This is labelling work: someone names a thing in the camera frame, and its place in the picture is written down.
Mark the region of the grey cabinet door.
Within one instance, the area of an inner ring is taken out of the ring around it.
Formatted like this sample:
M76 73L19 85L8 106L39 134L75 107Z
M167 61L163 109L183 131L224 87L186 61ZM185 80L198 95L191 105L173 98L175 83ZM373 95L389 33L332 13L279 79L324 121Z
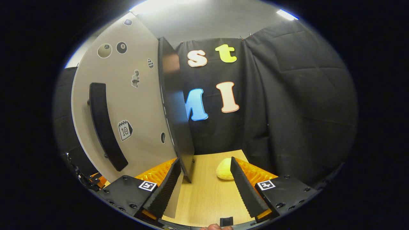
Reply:
M162 104L158 39L131 12L105 29L85 52L71 93L73 125L86 156L108 182L177 157ZM116 171L104 155L91 119L89 85L105 83L111 125L128 161Z

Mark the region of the black backdrop cloth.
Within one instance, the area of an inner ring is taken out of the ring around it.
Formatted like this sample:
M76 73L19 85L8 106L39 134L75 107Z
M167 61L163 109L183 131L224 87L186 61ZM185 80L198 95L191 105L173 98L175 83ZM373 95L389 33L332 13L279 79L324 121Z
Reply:
M278 19L244 39L190 35L155 37L165 37L179 57L194 155L241 150L251 164L307 185L346 160L357 129L356 91L342 59L313 28ZM59 73L52 122L60 154L73 154L90 176L98 171L71 109L77 68Z

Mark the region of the yellow rounded object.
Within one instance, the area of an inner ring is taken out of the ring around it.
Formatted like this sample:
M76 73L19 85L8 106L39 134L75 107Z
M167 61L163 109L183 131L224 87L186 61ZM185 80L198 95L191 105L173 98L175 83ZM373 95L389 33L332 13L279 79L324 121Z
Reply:
M216 168L216 176L221 180L233 180L234 177L230 170L231 158L223 159Z

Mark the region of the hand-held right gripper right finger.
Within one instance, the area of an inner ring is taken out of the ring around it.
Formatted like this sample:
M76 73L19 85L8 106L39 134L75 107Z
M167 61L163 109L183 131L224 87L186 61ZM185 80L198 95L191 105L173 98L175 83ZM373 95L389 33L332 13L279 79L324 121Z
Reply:
M230 172L251 218L257 223L286 215L318 192L293 176L276 176L231 157Z

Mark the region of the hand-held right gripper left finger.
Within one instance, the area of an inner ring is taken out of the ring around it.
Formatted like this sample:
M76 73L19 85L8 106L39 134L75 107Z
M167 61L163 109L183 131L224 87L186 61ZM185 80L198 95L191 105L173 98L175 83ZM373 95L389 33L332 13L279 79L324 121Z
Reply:
M134 218L158 221L168 207L181 172L180 159L174 158L136 177L123 175L96 194Z

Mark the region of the small ceiling light panel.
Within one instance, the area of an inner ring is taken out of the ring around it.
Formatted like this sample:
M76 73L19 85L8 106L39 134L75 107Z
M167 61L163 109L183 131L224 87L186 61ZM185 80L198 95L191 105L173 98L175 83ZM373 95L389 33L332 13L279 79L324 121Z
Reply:
M298 17L295 17L294 15L290 14L289 12L283 9L279 9L276 13L289 21L299 20Z

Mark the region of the black cabinet door handle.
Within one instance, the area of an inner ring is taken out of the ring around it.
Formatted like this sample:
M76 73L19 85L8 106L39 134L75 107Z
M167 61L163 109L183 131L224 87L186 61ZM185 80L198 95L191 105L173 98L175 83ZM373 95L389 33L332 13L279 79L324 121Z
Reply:
M106 84L97 82L91 83L89 85L88 100L91 119L97 138L104 151L104 155L107 156L114 169L120 172L128 165L128 161L118 144L111 125L108 111Z

